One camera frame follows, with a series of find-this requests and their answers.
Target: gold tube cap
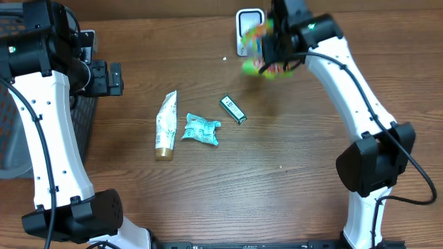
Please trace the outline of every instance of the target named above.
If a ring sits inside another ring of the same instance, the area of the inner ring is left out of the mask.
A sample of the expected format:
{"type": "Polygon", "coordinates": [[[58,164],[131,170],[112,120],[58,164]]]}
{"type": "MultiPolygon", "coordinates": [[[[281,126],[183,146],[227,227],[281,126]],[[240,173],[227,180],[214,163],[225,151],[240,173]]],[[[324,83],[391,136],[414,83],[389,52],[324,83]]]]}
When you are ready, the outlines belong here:
{"type": "Polygon", "coordinates": [[[172,150],[170,148],[155,149],[155,160],[172,160],[172,150]]]}

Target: black base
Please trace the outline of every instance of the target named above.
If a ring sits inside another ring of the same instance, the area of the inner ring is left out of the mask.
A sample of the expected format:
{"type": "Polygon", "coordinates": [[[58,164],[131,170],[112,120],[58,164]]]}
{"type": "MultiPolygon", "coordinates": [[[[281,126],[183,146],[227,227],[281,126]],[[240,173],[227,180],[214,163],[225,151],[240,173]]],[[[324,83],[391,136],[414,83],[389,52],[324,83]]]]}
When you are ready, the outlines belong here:
{"type": "MultiPolygon", "coordinates": [[[[192,244],[190,242],[162,243],[162,249],[351,249],[339,240],[309,241],[307,243],[216,243],[192,244]]],[[[406,249],[404,242],[383,241],[377,249],[406,249]]]]}

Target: white object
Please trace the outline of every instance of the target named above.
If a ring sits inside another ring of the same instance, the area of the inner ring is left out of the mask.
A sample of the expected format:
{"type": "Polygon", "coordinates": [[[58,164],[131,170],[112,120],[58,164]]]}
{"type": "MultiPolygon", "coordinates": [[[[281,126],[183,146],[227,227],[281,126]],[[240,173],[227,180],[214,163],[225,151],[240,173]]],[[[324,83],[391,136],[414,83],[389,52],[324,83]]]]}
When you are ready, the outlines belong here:
{"type": "MultiPolygon", "coordinates": [[[[349,192],[349,210],[347,223],[343,234],[352,248],[366,249],[372,247],[372,222],[375,204],[378,199],[389,195],[392,188],[382,187],[372,191],[368,197],[361,197],[357,192],[349,192]]],[[[375,245],[381,242],[381,220],[385,210],[386,200],[381,202],[375,226],[375,245]]]]}
{"type": "Polygon", "coordinates": [[[118,229],[116,235],[103,235],[90,239],[88,243],[92,245],[100,241],[108,241],[122,249],[151,249],[149,232],[145,228],[134,225],[125,216],[122,227],[118,229]]]}
{"type": "Polygon", "coordinates": [[[155,148],[174,149],[177,131],[177,91],[166,95],[156,121],[155,148]]]}
{"type": "MultiPolygon", "coordinates": [[[[55,186],[58,187],[57,206],[69,205],[73,196],[79,196],[82,200],[92,197],[94,189],[84,171],[72,125],[68,77],[56,71],[52,71],[52,76],[48,77],[31,73],[16,77],[14,86],[35,113],[43,117],[40,124],[51,157],[55,186]]],[[[14,93],[11,95],[23,121],[33,163],[34,204],[35,207],[43,205],[45,210],[49,210],[51,195],[42,144],[28,110],[21,110],[23,103],[14,93]]]]}
{"type": "MultiPolygon", "coordinates": [[[[381,105],[368,83],[366,83],[352,59],[345,38],[333,37],[327,39],[319,42],[318,48],[310,48],[309,51],[328,55],[346,64],[359,81],[382,125],[387,129],[391,128],[390,123],[395,122],[394,117],[381,105]]],[[[344,70],[326,59],[315,56],[306,56],[306,65],[325,87],[329,98],[343,119],[351,142],[362,139],[361,134],[363,132],[369,131],[372,135],[381,132],[378,125],[370,120],[371,115],[359,90],[344,70]]]]}
{"type": "Polygon", "coordinates": [[[239,56],[248,56],[247,49],[243,47],[242,36],[250,28],[264,23],[263,10],[259,8],[250,8],[239,10],[235,15],[235,24],[237,26],[237,54],[239,56]]]}
{"type": "MultiPolygon", "coordinates": [[[[318,48],[309,51],[328,55],[337,59],[355,75],[361,88],[365,92],[371,107],[379,116],[379,120],[387,129],[391,128],[391,122],[395,119],[380,104],[368,83],[363,78],[360,70],[352,59],[346,39],[333,37],[318,43],[318,48]]],[[[343,119],[350,141],[362,139],[362,133],[369,131],[371,135],[382,132],[380,127],[371,119],[363,98],[351,77],[339,68],[338,65],[321,57],[306,56],[306,64],[309,70],[321,81],[329,98],[334,103],[338,113],[343,119]]],[[[388,195],[392,188],[387,187],[375,190],[366,198],[358,193],[350,192],[350,206],[344,235],[353,248],[367,249],[372,245],[372,219],[374,216],[375,202],[378,198],[388,195]]],[[[379,207],[376,226],[376,245],[382,240],[381,220],[384,206],[379,207]]]]}

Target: white tube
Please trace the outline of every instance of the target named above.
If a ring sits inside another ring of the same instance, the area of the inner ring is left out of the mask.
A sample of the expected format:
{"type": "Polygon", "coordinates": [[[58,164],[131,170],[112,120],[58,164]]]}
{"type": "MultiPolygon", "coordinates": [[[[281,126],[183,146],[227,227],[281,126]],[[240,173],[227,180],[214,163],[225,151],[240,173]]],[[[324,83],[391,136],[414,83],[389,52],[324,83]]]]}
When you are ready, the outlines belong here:
{"type": "Polygon", "coordinates": [[[177,130],[177,91],[166,95],[156,121],[155,159],[172,160],[177,130]]]}

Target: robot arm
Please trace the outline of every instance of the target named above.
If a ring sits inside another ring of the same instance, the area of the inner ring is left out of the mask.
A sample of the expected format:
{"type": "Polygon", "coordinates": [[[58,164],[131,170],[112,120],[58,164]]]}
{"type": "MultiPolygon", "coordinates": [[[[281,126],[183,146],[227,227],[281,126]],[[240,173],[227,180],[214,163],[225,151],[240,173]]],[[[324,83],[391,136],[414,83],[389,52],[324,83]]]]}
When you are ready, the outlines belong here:
{"type": "Polygon", "coordinates": [[[150,234],[123,216],[115,190],[95,193],[83,168],[71,119],[69,96],[122,95],[120,64],[93,60],[95,33],[70,28],[63,6],[50,1],[23,3],[26,31],[0,39],[0,77],[11,83],[39,116],[55,184],[51,209],[47,165],[34,120],[18,96],[12,96],[24,124],[33,164],[36,211],[22,217],[24,230],[75,243],[110,241],[119,248],[149,249],[150,234]]]}
{"type": "MultiPolygon", "coordinates": [[[[381,125],[408,153],[411,152],[415,141],[412,126],[398,125],[375,97],[352,59],[346,38],[331,16],[312,17],[303,0],[273,0],[269,18],[273,20],[274,32],[262,38],[262,56],[267,65],[288,62],[283,58],[296,53],[326,55],[344,64],[355,76],[381,125]]],[[[299,59],[324,86],[343,119],[351,142],[351,146],[336,160],[338,175],[350,195],[348,218],[343,230],[344,246],[371,248],[377,200],[389,195],[398,175],[405,170],[407,158],[399,153],[374,121],[356,82],[343,68],[324,57],[306,54],[299,59]]],[[[375,245],[382,241],[384,207],[379,206],[375,245]]]]}
{"type": "MultiPolygon", "coordinates": [[[[395,119],[383,108],[371,91],[354,63],[348,47],[344,37],[341,39],[333,37],[319,42],[317,48],[310,48],[309,51],[336,58],[346,64],[365,91],[381,123],[384,127],[390,127],[391,124],[396,123],[395,119]]],[[[306,65],[323,84],[340,117],[343,119],[351,142],[362,140],[364,133],[369,133],[370,135],[381,133],[378,125],[371,120],[372,117],[355,83],[345,71],[341,70],[336,64],[320,57],[307,56],[306,65]]],[[[377,199],[389,195],[391,190],[391,187],[382,187],[372,191],[367,197],[362,197],[357,192],[349,191],[349,209],[347,223],[343,229],[343,236],[351,248],[371,248],[372,217],[374,216],[377,199]]],[[[381,220],[384,208],[385,205],[379,208],[379,215],[377,216],[375,230],[376,245],[382,240],[381,220]]]]}

